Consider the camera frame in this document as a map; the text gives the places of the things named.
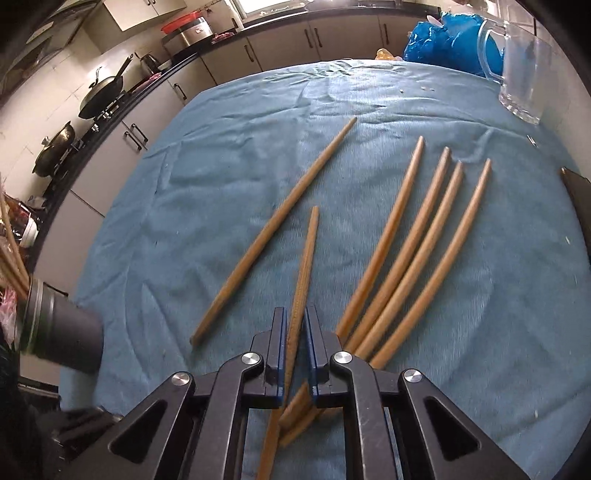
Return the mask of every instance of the kitchen cabinet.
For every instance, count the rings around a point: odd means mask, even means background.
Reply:
[[[187,5],[184,0],[149,0],[152,2],[152,7],[156,10],[158,15],[164,15],[168,12],[174,12],[175,10],[181,10]]]
[[[183,0],[105,0],[104,6],[121,30],[185,8]]]
[[[201,58],[218,85],[262,71],[247,38],[221,45]]]
[[[188,104],[198,93],[216,86],[202,59],[193,60],[184,66],[168,78],[168,83],[183,105]]]
[[[121,30],[158,16],[151,0],[105,0],[104,5]]]
[[[74,294],[102,222],[102,215],[68,192],[47,232],[34,275],[52,287]]]
[[[308,22],[273,28],[248,37],[263,70],[320,61]]]
[[[378,18],[384,48],[400,57],[408,43],[408,33],[413,31],[418,22],[424,21],[422,18],[398,15],[379,15]]]
[[[168,82],[163,82],[123,119],[125,126],[148,149],[183,108]]]
[[[119,124],[92,155],[72,185],[72,192],[106,215],[145,152],[140,145],[126,126]]]
[[[321,60],[374,59],[383,47],[377,15],[310,20]]]

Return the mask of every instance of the kettle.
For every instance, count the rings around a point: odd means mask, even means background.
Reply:
[[[146,55],[140,58],[139,55],[136,53],[135,56],[139,58],[139,63],[142,66],[142,70],[148,77],[151,77],[155,73],[160,73],[160,69],[158,67],[161,64],[161,62],[159,62],[158,59],[154,57],[152,54],[147,53]]]

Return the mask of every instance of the orange item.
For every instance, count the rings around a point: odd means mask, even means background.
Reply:
[[[196,18],[199,18],[202,16],[203,15],[201,14],[201,11],[195,10],[194,12],[191,12],[187,15],[183,15],[182,17],[179,17],[176,20],[173,20],[172,22],[167,23],[160,30],[162,30],[165,35],[168,35],[169,33],[172,33],[173,31],[175,31],[177,28],[181,28],[184,24],[192,22]]]

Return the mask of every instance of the chopstick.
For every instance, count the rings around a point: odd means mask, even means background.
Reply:
[[[285,355],[285,385],[284,391],[289,392],[291,378],[293,375],[294,364],[296,362],[297,345],[300,338],[301,320],[306,307],[308,298],[308,288],[310,286],[310,275],[312,272],[312,260],[314,256],[314,245],[316,243],[316,232],[318,230],[319,210],[315,206],[312,208],[310,224],[306,244],[301,256],[300,271],[298,273],[297,284],[294,293],[293,303],[291,305],[290,325],[287,333],[287,351]],[[256,475],[257,480],[268,480],[271,477],[277,444],[279,441],[280,425],[279,418],[283,413],[283,407],[273,410],[267,424],[267,432],[263,442],[261,460]]]
[[[402,185],[396,196],[396,201],[390,211],[382,236],[380,237],[378,244],[374,250],[374,253],[369,260],[369,264],[365,269],[365,272],[355,289],[355,292],[351,296],[348,305],[345,307],[343,316],[340,318],[339,323],[336,326],[336,334],[341,341],[349,336],[351,328],[355,325],[357,318],[365,304],[369,293],[374,286],[375,279],[377,278],[380,269],[382,268],[388,251],[396,235],[402,214],[408,203],[411,190],[413,188],[414,179],[417,175],[418,165],[423,155],[423,149],[425,146],[425,139],[421,136],[418,138],[417,144],[414,147],[413,154],[411,156],[410,163],[408,165],[406,174],[402,181]],[[283,415],[281,416],[280,425],[282,429],[290,428],[299,418],[312,405],[310,396],[307,391],[307,383],[304,382],[300,389],[291,400]]]
[[[413,188],[414,179],[417,176],[418,164],[421,160],[424,146],[425,139],[423,137],[419,137],[417,145],[414,148],[410,164],[408,165],[406,175],[402,181],[402,186],[400,187],[400,191],[396,196],[396,201],[394,202],[390,216],[388,217],[386,225],[384,226],[382,236],[375,247],[374,253],[369,260],[369,264],[365,269],[363,277],[359,281],[355,292],[351,296],[351,299],[345,308],[343,316],[340,318],[339,323],[336,326],[335,332],[341,341],[345,341],[345,339],[349,336],[351,328],[353,328],[353,325],[355,325],[361,309],[363,308],[363,305],[369,296],[369,292],[374,286],[375,279],[377,278],[379,271],[386,260],[386,256],[388,255],[388,251],[390,250],[390,246],[394,240],[394,235],[396,235],[396,230],[398,229],[398,225],[400,225],[402,214],[404,213],[404,209],[408,203],[408,198],[410,197],[410,193]]]
[[[406,240],[400,249],[400,252],[398,252],[392,268],[390,268],[390,271],[382,283],[382,286],[380,286],[374,299],[371,301],[368,309],[363,315],[363,318],[361,318],[361,321],[345,345],[345,350],[348,352],[354,352],[371,330],[371,327],[378,319],[379,314],[382,313],[384,307],[388,303],[388,300],[392,297],[392,293],[394,293],[394,290],[396,290],[400,279],[406,272],[408,264],[413,259],[413,254],[415,253],[415,250],[417,249],[418,243],[421,239],[421,235],[427,226],[429,216],[433,211],[433,207],[435,207],[437,195],[439,194],[439,190],[443,184],[449,158],[450,150],[449,148],[445,147],[441,157],[439,158],[439,163],[433,174],[433,179],[429,189],[427,190],[423,204],[417,213],[417,217],[415,218],[413,226],[410,229],[408,236],[406,237]]]
[[[320,415],[324,410],[319,410],[316,407],[312,407],[308,413],[298,422],[294,428],[286,432],[279,439],[279,446],[281,448],[287,447],[291,442],[298,438],[306,429],[312,425],[312,422]]]
[[[300,417],[312,407],[312,398],[310,397],[310,392],[308,392],[308,382],[303,382],[279,419],[281,430],[290,430]]]
[[[14,258],[11,260],[11,257],[8,247],[3,242],[0,242],[0,269],[7,282],[17,292],[18,297],[21,300],[26,300],[29,293],[28,284],[24,283],[18,267],[13,263]]]
[[[330,144],[328,144],[324,151],[318,156],[318,158],[314,161],[314,163],[311,165],[308,171],[304,174],[304,176],[300,178],[299,181],[295,184],[292,191],[285,198],[285,200],[283,200],[283,203],[273,213],[267,224],[263,227],[258,236],[255,238],[254,242],[251,244],[251,246],[244,254],[244,256],[240,259],[232,273],[230,273],[230,276],[226,280],[226,283],[224,283],[215,299],[213,299],[212,304],[210,305],[207,312],[203,316],[201,322],[193,332],[193,335],[190,338],[190,342],[193,346],[198,344],[199,340],[203,337],[209,326],[213,323],[222,307],[226,304],[226,302],[230,299],[234,291],[242,283],[242,281],[246,277],[246,274],[252,267],[252,264],[261,254],[262,250],[265,248],[266,244],[269,242],[273,234],[275,234],[277,229],[281,226],[283,220],[285,220],[291,209],[300,199],[302,194],[306,191],[306,188],[308,188],[310,183],[312,183],[314,178],[316,178],[320,170],[324,167],[328,159],[335,152],[337,147],[343,141],[345,135],[349,132],[349,130],[351,130],[356,121],[357,117],[353,117],[345,125],[345,127],[336,135],[336,137],[333,138]]]
[[[12,256],[14,257],[15,263],[17,265],[17,273],[21,277],[25,286],[27,286],[28,291],[29,274],[27,272],[27,269],[25,268],[25,264],[22,261],[21,255],[18,250],[17,242],[14,239],[14,234],[12,233],[12,226],[10,224],[10,217],[8,215],[8,206],[6,204],[6,198],[4,196],[4,183],[0,184],[0,213],[2,214],[2,223],[4,223],[4,228],[6,230],[6,238],[8,239],[8,244],[10,245],[10,249],[12,250]]]
[[[382,345],[382,348],[374,355],[370,365],[374,368],[384,368],[390,359],[394,356],[398,348],[402,345],[403,341],[406,340],[408,335],[413,331],[413,328],[417,325],[421,316],[427,310],[431,301],[435,297],[435,294],[439,290],[439,287],[443,283],[443,280],[449,273],[453,263],[455,262],[460,249],[462,248],[466,237],[470,232],[470,228],[474,223],[474,218],[478,212],[480,201],[488,181],[488,177],[491,173],[491,159],[487,159],[478,184],[474,189],[472,198],[468,203],[468,207],[457,226],[456,232],[453,235],[452,240],[447,247],[447,250],[443,254],[439,264],[433,271],[431,278],[423,288],[421,294],[416,299],[413,306],[410,308],[405,317],[400,321],[400,324],[396,327],[393,334],[386,340]]]
[[[435,248],[437,240],[441,236],[443,226],[445,225],[447,217],[449,216],[449,212],[452,209],[453,201],[456,198],[456,194],[460,188],[461,183],[462,164],[461,162],[458,162],[456,164],[456,168],[453,171],[452,179],[447,186],[445,195],[443,196],[443,200],[441,200],[441,204],[437,209],[435,218],[433,219],[433,222],[431,223],[431,226],[429,227],[429,230],[427,231],[421,246],[418,248],[417,254],[413,258],[413,261],[408,267],[407,272],[402,277],[400,284],[385,306],[384,311],[380,314],[378,320],[376,320],[374,326],[367,334],[367,337],[365,337],[359,347],[355,349],[356,356],[366,360],[378,346],[384,333],[386,333],[388,327],[394,321],[398,312],[400,312],[404,301],[410,294],[414,284],[417,282],[418,276],[421,274],[424,266],[427,264],[427,260],[433,252],[433,248]]]

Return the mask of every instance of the clear plastic pitcher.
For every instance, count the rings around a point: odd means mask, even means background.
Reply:
[[[491,32],[505,38],[503,75],[493,73],[486,59],[484,46]],[[486,77],[501,84],[499,101],[526,122],[540,123],[550,94],[550,45],[510,22],[485,20],[478,32],[476,51]]]

